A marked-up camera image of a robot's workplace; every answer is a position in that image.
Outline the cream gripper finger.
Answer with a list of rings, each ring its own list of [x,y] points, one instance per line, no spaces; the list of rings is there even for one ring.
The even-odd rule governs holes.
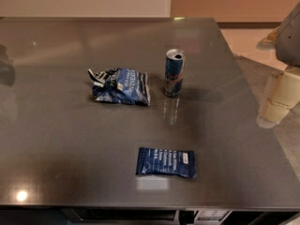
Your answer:
[[[278,38],[279,28],[273,29],[266,37],[262,38],[259,42],[262,46],[275,45]]]
[[[300,102],[300,68],[287,67],[273,72],[265,87],[257,116],[261,128],[278,125]]]

